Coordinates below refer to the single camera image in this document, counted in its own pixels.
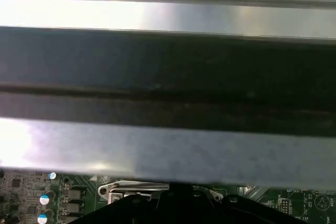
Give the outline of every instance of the screw hole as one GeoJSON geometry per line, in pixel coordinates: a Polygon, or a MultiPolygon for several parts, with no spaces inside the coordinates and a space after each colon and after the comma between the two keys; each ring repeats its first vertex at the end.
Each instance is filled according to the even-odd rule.
{"type": "Polygon", "coordinates": [[[100,194],[101,194],[101,195],[105,195],[106,193],[107,193],[106,188],[101,188],[101,189],[100,189],[100,194]]]}

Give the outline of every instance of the green circuit board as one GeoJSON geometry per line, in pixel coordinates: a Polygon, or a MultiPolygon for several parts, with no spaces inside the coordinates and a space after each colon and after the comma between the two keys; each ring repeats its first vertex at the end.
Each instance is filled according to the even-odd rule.
{"type": "MultiPolygon", "coordinates": [[[[38,223],[37,218],[53,212],[49,223],[67,224],[72,220],[106,206],[98,195],[98,188],[116,178],[97,175],[49,174],[3,170],[0,176],[0,217],[19,216],[23,223],[38,223]],[[40,197],[47,192],[55,194],[45,206],[40,197]]],[[[224,196],[242,195],[247,186],[205,185],[224,196]]],[[[268,189],[259,202],[265,206],[313,224],[336,224],[336,191],[268,189]]]]}

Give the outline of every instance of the aluminum rail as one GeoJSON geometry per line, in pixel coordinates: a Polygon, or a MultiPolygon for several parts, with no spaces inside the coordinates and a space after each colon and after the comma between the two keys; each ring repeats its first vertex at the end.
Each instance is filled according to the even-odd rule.
{"type": "Polygon", "coordinates": [[[0,6],[1,26],[336,38],[335,0],[0,0],[0,6]]]}

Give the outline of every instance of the microchip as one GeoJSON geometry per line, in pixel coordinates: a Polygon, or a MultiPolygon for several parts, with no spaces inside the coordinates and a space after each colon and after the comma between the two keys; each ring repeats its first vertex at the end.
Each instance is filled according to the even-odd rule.
{"type": "Polygon", "coordinates": [[[21,179],[14,178],[12,180],[12,187],[20,187],[21,179]]]}
{"type": "Polygon", "coordinates": [[[18,209],[19,209],[18,204],[14,204],[9,207],[10,212],[16,212],[18,209]]]}
{"type": "Polygon", "coordinates": [[[80,212],[79,204],[75,203],[63,203],[62,207],[67,210],[67,212],[80,212]]]}
{"type": "Polygon", "coordinates": [[[68,224],[68,223],[70,223],[70,222],[72,222],[74,220],[77,220],[77,219],[78,219],[78,217],[72,217],[72,216],[66,216],[66,215],[62,215],[60,217],[60,220],[64,221],[65,224],[68,224]]]}
{"type": "Polygon", "coordinates": [[[81,199],[81,191],[80,190],[68,190],[68,198],[72,199],[81,199]]]}
{"type": "Polygon", "coordinates": [[[34,206],[29,206],[29,207],[27,208],[27,214],[28,214],[28,215],[35,215],[35,214],[36,214],[36,207],[34,207],[34,206]]]}

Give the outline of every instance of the silver metal bar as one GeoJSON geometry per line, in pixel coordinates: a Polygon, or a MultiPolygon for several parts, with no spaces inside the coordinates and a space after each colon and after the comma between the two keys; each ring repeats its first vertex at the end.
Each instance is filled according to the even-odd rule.
{"type": "Polygon", "coordinates": [[[0,128],[3,167],[288,188],[336,181],[334,138],[5,118],[0,128]]]}
{"type": "Polygon", "coordinates": [[[254,187],[246,194],[244,194],[245,198],[254,200],[256,202],[260,201],[263,195],[268,191],[269,188],[267,187],[254,187]]]}
{"type": "Polygon", "coordinates": [[[334,0],[0,0],[0,7],[1,26],[336,38],[334,0]]]}

